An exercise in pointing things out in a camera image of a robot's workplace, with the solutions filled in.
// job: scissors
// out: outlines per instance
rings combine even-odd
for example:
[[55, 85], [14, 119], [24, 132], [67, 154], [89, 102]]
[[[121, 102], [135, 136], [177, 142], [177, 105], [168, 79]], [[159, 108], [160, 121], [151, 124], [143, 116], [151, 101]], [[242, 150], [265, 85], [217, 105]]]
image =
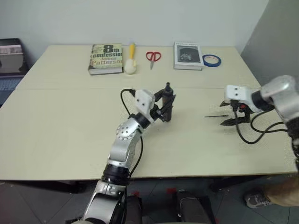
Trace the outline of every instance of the scissors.
[[154, 66], [154, 62], [160, 60], [161, 58], [161, 53], [160, 52], [146, 52], [146, 58], [150, 61], [150, 69], [152, 70]]

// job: yellow brush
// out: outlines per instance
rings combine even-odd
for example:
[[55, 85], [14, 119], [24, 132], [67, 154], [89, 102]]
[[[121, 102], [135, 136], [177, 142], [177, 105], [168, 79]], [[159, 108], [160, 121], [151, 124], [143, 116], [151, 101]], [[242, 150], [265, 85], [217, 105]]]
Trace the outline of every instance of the yellow brush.
[[135, 53], [135, 44], [131, 43], [129, 45], [129, 59], [126, 60], [125, 72], [129, 75], [136, 71], [136, 60], [133, 59]]

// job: sneaker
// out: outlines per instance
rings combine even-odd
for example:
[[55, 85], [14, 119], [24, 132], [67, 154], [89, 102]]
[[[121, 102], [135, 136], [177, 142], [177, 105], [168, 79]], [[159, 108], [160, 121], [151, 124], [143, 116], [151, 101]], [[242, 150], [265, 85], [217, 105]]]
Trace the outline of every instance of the sneaker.
[[251, 191], [244, 195], [246, 205], [251, 209], [258, 209], [272, 205], [273, 203], [265, 196], [262, 191]]

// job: blue tape roll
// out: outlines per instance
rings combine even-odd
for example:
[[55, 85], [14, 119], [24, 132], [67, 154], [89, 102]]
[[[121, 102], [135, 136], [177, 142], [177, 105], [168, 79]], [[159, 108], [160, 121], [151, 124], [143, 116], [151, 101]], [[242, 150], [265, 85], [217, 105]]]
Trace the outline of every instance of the blue tape roll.
[[[215, 60], [218, 60], [217, 63], [209, 63], [209, 62], [206, 62], [205, 61], [205, 58], [206, 57], [209, 57], [209, 58], [213, 58]], [[204, 60], [204, 65], [207, 66], [207, 67], [218, 67], [220, 64], [221, 64], [221, 58], [219, 58], [218, 56], [216, 55], [203, 55], [202, 59]]]

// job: black cable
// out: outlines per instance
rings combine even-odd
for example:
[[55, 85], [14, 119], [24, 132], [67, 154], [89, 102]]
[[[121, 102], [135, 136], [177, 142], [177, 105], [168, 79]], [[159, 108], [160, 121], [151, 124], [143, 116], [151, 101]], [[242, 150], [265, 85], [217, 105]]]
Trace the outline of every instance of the black cable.
[[130, 113], [130, 111], [128, 110], [128, 108], [127, 108], [125, 102], [123, 101], [122, 94], [123, 94], [124, 92], [130, 92], [130, 90], [131, 90], [131, 89], [123, 89], [123, 90], [121, 91], [121, 101], [122, 101], [122, 104], [123, 104], [123, 106], [125, 107], [126, 111], [128, 112], [129, 116], [131, 115], [131, 113]]
[[127, 187], [125, 188], [125, 194], [124, 194], [124, 213], [123, 213], [123, 219], [122, 224], [125, 224], [126, 218], [127, 218]]
[[[122, 101], [122, 104], [124, 105], [126, 111], [128, 112], [128, 115], [130, 116], [131, 113], [130, 113], [130, 111], [128, 110], [128, 108], [127, 108], [127, 106], [126, 106], [126, 104], [125, 104], [125, 102], [124, 102], [124, 100], [123, 100], [123, 97], [122, 97], [122, 94], [123, 94], [124, 92], [130, 92], [133, 96], [135, 96], [135, 90], [133, 90], [133, 89], [123, 89], [123, 90], [121, 91], [121, 101]], [[135, 166], [133, 167], [132, 171], [130, 172], [130, 174], [129, 174], [129, 178], [131, 178], [133, 172], [136, 170], [136, 168], [137, 168], [137, 166], [138, 166], [138, 164], [139, 164], [139, 162], [140, 162], [140, 160], [141, 160], [141, 157], [142, 157], [142, 153], [143, 153], [143, 139], [142, 139], [142, 136], [140, 136], [140, 141], [141, 141], [141, 150], [140, 150], [139, 158], [138, 158], [138, 160], [137, 160], [137, 163], [136, 163]]]
[[[259, 133], [264, 133], [264, 131], [258, 130], [258, 129], [256, 129], [255, 127], [253, 127], [253, 121], [254, 121], [256, 118], [258, 118], [259, 116], [261, 116], [261, 115], [263, 115], [263, 114], [265, 114], [265, 113], [267, 113], [267, 112], [269, 112], [269, 111], [261, 112], [261, 113], [257, 114], [257, 115], [251, 120], [250, 127], [251, 127], [254, 131], [259, 132]], [[276, 125], [282, 125], [282, 124], [283, 124], [282, 121], [276, 123]], [[266, 133], [274, 133], [274, 132], [287, 132], [287, 130], [286, 130], [286, 129], [276, 129], [276, 130], [266, 131]]]
[[142, 136], [140, 136], [140, 141], [141, 141], [141, 150], [140, 150], [139, 158], [138, 158], [135, 166], [133, 167], [133, 169], [132, 169], [132, 171], [131, 171], [131, 173], [129, 175], [130, 178], [133, 175], [134, 171], [136, 170], [136, 168], [137, 168], [137, 166], [138, 166], [138, 164], [139, 164], [139, 162], [141, 160], [141, 157], [142, 157], [142, 153], [143, 153], [143, 139], [142, 139]]
[[266, 133], [267, 133], [267, 131], [269, 131], [269, 129], [271, 129], [271, 128], [273, 128], [274, 126], [276, 126], [276, 125], [278, 125], [278, 124], [280, 124], [280, 122], [277, 122], [277, 123], [274, 123], [274, 124], [272, 124], [272, 125], [270, 125], [269, 127], [267, 127], [263, 132], [262, 132], [262, 134], [255, 140], [255, 141], [247, 141], [243, 136], [242, 136], [242, 134], [241, 134], [241, 131], [240, 131], [240, 128], [239, 128], [239, 124], [238, 124], [238, 115], [237, 115], [237, 111], [234, 111], [234, 114], [235, 114], [235, 126], [236, 126], [236, 128], [237, 128], [237, 132], [238, 132], [238, 134], [239, 134], [239, 136], [240, 136], [240, 138], [244, 141], [244, 142], [246, 142], [247, 144], [250, 144], [250, 145], [253, 145], [253, 144], [256, 144]]

